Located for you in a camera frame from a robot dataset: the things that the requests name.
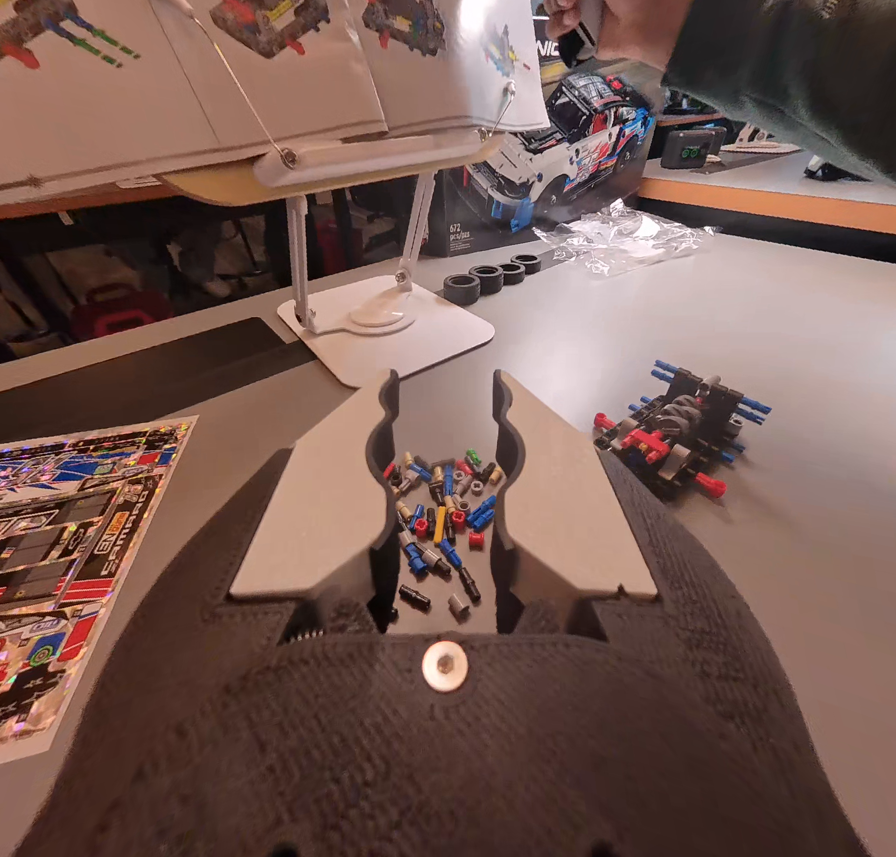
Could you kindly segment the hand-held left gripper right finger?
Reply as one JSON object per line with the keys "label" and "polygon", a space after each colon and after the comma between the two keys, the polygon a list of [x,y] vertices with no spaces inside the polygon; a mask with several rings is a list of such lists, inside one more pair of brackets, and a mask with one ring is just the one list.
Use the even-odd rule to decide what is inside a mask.
{"label": "hand-held left gripper right finger", "polygon": [[649,605],[658,586],[597,449],[505,370],[493,377],[496,461],[504,472],[492,535],[497,631],[546,602],[560,628],[582,604]]}

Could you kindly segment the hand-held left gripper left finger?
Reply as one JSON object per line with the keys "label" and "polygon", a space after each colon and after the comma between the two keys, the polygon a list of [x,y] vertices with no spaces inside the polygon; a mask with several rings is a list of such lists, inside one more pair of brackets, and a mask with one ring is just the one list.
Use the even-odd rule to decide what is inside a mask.
{"label": "hand-held left gripper left finger", "polygon": [[295,442],[230,583],[252,607],[313,609],[325,625],[393,619],[399,558],[395,455],[399,376],[380,370]]}

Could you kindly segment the person's right forearm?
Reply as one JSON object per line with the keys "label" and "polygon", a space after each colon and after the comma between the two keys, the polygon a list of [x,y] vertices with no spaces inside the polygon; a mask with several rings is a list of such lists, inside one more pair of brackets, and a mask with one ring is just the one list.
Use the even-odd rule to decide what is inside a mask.
{"label": "person's right forearm", "polygon": [[664,83],[894,182],[895,0],[693,0]]}

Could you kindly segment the pile of loose lego pieces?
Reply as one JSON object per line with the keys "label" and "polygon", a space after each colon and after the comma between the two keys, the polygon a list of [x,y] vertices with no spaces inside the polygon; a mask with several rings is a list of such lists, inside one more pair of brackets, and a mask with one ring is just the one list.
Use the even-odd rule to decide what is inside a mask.
{"label": "pile of loose lego pieces", "polygon": [[387,461],[383,478],[396,499],[394,622],[402,609],[405,626],[413,620],[472,626],[487,603],[488,555],[503,469],[474,448],[440,460],[405,451]]}

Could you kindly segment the lego engine assembly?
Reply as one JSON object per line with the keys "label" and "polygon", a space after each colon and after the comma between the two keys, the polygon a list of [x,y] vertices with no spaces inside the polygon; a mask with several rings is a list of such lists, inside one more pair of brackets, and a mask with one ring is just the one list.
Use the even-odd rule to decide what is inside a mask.
{"label": "lego engine assembly", "polygon": [[660,360],[651,376],[666,392],[631,403],[618,423],[595,415],[594,447],[619,459],[663,502],[691,491],[721,500],[727,485],[714,473],[744,452],[744,423],[763,425],[771,407],[725,386],[718,375],[701,377]]}

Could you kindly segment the lego set box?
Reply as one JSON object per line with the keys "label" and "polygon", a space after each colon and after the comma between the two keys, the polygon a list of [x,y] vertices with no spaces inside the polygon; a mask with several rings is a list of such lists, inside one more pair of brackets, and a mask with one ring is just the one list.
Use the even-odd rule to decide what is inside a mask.
{"label": "lego set box", "polygon": [[533,20],[548,126],[508,134],[486,160],[435,179],[425,249],[450,257],[521,244],[628,197],[640,183],[658,114],[661,76],[628,59],[571,70],[546,17]]}

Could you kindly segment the holographic lego sticker sheet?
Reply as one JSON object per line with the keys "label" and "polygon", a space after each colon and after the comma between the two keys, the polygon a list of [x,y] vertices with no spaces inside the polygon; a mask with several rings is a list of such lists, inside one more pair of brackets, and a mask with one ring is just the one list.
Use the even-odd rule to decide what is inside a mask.
{"label": "holographic lego sticker sheet", "polygon": [[2,764],[52,745],[197,422],[2,444]]}

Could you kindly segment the lego instruction booklet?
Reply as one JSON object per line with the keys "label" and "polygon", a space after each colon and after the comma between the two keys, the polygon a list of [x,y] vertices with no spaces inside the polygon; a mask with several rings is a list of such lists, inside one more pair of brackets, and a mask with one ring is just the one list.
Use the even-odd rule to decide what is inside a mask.
{"label": "lego instruction booklet", "polygon": [[547,124],[530,0],[2,0],[2,204]]}

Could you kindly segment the person's right hand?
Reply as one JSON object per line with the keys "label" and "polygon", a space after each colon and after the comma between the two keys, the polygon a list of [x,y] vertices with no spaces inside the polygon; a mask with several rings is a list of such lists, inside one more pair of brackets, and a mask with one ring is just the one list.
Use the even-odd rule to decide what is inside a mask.
{"label": "person's right hand", "polygon": [[603,0],[596,57],[665,72],[695,0]]}

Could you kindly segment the black box green lights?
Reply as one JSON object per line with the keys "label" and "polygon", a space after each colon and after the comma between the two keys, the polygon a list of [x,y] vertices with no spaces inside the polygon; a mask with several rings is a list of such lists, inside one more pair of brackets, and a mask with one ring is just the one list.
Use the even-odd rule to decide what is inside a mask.
{"label": "black box green lights", "polygon": [[674,131],[666,137],[659,165],[665,169],[698,169],[709,158],[718,157],[728,130],[711,126],[688,131]]}

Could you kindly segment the white lamp stand base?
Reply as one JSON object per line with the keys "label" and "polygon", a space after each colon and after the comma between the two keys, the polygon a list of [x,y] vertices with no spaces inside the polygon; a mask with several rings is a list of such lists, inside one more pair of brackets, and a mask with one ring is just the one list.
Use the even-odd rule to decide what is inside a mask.
{"label": "white lamp stand base", "polygon": [[[400,378],[494,328],[415,283],[435,178],[546,120],[529,0],[150,0],[227,163],[164,174],[199,202],[286,201],[280,318],[342,382]],[[391,274],[309,293],[308,197],[414,174]]]}

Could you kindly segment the pale wooden stand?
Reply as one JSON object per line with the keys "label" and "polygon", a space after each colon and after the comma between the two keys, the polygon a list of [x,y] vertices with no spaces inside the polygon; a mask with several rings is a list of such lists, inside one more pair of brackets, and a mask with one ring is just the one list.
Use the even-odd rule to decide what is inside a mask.
{"label": "pale wooden stand", "polygon": [[801,148],[795,144],[779,141],[773,134],[754,124],[746,123],[730,144],[720,147],[717,156],[728,159],[737,155],[786,156],[797,153]]}

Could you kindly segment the clear plastic bag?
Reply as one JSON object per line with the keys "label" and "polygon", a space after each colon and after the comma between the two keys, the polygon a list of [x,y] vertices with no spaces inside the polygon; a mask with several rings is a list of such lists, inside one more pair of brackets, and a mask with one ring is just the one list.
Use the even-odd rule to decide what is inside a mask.
{"label": "clear plastic bag", "polygon": [[533,232],[554,251],[554,259],[577,263],[600,277],[614,278],[693,255],[720,229],[673,222],[617,200],[570,223],[536,225]]}

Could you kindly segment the orange-edged table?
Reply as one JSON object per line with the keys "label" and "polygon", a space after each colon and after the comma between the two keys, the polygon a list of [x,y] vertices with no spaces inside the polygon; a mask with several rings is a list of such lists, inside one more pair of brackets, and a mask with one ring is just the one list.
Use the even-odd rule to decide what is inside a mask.
{"label": "orange-edged table", "polygon": [[805,153],[766,157],[721,171],[673,170],[647,162],[640,198],[881,235],[895,234],[895,188],[874,181],[807,178]]}

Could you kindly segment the red plastic container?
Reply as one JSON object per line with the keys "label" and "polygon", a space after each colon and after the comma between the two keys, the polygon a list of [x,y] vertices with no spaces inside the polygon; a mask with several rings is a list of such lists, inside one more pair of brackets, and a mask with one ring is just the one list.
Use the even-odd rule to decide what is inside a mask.
{"label": "red plastic container", "polygon": [[74,340],[84,342],[164,321],[174,314],[163,293],[112,283],[85,292],[84,301],[71,312],[69,329]]}

